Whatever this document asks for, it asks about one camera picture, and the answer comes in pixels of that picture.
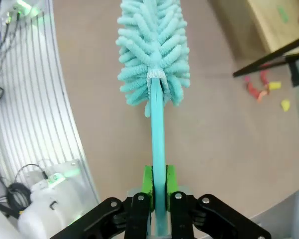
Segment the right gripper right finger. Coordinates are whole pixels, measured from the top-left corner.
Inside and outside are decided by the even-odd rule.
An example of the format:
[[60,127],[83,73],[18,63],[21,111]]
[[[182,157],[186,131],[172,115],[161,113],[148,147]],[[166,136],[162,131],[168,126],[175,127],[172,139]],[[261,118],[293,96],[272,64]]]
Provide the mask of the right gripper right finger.
[[182,192],[175,166],[166,166],[167,208],[173,239],[194,239],[194,228],[213,239],[270,239],[271,234],[212,194]]

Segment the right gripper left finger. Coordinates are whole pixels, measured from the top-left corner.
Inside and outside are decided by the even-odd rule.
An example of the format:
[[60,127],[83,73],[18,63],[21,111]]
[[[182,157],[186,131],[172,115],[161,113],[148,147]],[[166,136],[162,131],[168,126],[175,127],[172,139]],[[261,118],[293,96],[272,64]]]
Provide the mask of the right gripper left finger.
[[124,201],[115,197],[105,199],[52,238],[112,239],[124,233],[126,239],[145,239],[153,211],[153,167],[146,166],[140,192]]

